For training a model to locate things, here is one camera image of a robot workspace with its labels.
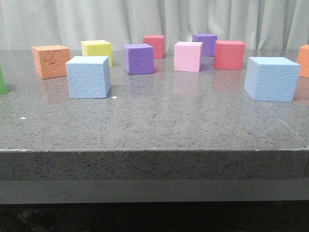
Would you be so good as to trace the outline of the back purple foam cube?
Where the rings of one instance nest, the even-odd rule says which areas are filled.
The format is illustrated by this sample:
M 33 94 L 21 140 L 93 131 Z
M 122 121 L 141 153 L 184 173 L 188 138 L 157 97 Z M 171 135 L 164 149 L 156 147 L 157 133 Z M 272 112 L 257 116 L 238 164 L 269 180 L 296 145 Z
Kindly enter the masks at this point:
M 193 42 L 202 42 L 202 56 L 204 57 L 213 57 L 214 56 L 214 47 L 215 41 L 218 39 L 218 36 L 215 34 L 193 34 Z

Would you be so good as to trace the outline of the right red foam cube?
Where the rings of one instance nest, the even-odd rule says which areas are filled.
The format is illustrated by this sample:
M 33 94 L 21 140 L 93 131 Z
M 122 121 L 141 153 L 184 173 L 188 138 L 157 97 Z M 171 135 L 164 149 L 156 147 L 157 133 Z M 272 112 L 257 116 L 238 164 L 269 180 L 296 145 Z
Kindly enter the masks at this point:
M 242 41 L 216 40 L 213 66 L 219 70 L 241 70 L 245 52 Z

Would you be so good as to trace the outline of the front purple foam cube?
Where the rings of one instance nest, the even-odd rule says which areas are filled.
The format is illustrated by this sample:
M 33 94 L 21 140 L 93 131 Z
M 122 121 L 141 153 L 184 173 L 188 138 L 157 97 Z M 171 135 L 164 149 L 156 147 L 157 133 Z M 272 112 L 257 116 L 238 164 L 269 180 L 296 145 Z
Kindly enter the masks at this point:
M 146 43 L 124 44 L 124 69 L 129 75 L 155 72 L 154 47 Z

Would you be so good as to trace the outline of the green foam cube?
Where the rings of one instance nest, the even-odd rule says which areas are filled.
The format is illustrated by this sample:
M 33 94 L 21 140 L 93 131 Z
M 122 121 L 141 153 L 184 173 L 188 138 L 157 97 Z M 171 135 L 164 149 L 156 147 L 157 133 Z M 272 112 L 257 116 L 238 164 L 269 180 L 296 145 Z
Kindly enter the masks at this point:
M 5 83 L 2 68 L 0 67 L 0 94 L 8 93 L 7 85 Z

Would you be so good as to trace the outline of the light blue foam cube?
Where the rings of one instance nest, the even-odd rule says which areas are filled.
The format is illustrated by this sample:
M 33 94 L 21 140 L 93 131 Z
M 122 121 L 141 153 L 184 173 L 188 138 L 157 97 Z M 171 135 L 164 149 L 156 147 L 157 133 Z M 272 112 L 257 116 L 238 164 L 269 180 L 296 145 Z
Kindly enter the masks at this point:
M 71 99 L 102 99 L 111 90 L 108 56 L 75 56 L 66 63 Z
M 285 57 L 250 57 L 244 90 L 254 101 L 291 102 L 300 65 Z

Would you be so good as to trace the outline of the pink foam cube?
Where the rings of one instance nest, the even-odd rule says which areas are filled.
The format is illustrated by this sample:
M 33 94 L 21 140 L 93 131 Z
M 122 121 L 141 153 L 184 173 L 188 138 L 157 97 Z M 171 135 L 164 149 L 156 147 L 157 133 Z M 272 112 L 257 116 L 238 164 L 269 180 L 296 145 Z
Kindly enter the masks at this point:
M 174 46 L 174 71 L 199 72 L 202 42 L 177 42 Z

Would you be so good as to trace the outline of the back red foam cube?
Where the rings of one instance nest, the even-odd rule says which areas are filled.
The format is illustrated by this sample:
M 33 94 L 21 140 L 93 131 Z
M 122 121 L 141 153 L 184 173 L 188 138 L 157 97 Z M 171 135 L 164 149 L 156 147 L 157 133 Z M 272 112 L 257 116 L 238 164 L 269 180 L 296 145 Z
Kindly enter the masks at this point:
M 154 58 L 164 58 L 164 35 L 145 35 L 143 43 L 154 47 Z

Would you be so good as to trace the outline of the right orange foam cube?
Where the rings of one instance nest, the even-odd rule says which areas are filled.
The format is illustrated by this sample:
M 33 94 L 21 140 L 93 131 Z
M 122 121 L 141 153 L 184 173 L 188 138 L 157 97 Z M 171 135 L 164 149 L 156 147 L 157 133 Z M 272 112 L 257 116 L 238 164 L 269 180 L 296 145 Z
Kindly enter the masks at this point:
M 299 76 L 309 77 L 309 44 L 300 47 L 297 63 L 300 65 Z

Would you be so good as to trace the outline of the yellow foam cube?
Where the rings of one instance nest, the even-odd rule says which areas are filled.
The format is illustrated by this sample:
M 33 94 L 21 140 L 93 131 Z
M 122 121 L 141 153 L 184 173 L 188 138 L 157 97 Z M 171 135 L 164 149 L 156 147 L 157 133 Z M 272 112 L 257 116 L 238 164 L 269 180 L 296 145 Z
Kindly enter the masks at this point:
M 108 56 L 109 66 L 113 66 L 112 44 L 106 40 L 81 41 L 83 56 Z

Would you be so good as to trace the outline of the orange foam cube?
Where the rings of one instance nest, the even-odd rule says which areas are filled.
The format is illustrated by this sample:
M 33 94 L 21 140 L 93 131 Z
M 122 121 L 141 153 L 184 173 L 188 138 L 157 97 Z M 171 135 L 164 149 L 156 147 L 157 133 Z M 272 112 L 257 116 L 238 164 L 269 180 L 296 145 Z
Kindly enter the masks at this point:
M 300 65 L 299 76 L 309 77 L 309 44 L 300 47 L 297 63 Z
M 41 79 L 67 75 L 66 63 L 70 60 L 70 49 L 63 45 L 33 46 L 32 54 L 36 74 Z

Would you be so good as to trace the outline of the left orange foam cube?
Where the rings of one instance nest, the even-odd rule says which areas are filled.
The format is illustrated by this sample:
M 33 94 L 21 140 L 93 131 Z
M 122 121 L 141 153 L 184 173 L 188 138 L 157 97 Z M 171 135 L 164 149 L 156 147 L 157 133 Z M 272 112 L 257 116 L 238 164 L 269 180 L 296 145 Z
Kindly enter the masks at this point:
M 36 74 L 41 79 L 67 75 L 66 63 L 70 60 L 70 49 L 63 45 L 33 46 L 32 54 Z

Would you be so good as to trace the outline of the purple foam cube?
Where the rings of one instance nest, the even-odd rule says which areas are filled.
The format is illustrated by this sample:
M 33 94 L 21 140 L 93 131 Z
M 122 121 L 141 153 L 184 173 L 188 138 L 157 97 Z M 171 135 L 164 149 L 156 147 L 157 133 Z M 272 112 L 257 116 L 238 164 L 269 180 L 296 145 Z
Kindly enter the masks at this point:
M 213 57 L 214 56 L 214 47 L 215 41 L 218 39 L 218 36 L 215 34 L 193 34 L 193 42 L 202 42 L 202 56 L 204 57 Z
M 124 69 L 129 75 L 155 72 L 154 47 L 146 43 L 124 44 Z

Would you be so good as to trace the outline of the red foam cube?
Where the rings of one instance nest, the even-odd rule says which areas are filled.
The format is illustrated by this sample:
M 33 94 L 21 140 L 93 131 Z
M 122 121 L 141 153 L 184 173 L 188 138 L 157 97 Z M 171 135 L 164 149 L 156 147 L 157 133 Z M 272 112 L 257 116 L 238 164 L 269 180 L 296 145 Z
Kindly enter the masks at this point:
M 145 35 L 143 43 L 154 47 L 154 58 L 164 58 L 164 35 Z
M 242 41 L 216 40 L 213 66 L 219 70 L 241 70 L 245 52 Z

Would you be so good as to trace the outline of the grey-white curtain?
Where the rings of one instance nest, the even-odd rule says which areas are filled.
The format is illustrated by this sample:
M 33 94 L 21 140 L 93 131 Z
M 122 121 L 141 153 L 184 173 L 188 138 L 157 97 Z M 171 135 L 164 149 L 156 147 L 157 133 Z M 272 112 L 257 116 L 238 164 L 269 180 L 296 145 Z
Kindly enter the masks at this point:
M 211 33 L 248 50 L 298 49 L 309 42 L 306 0 L 3 0 L 0 47 L 29 50 L 107 40 L 114 50 L 164 35 L 165 48 Z

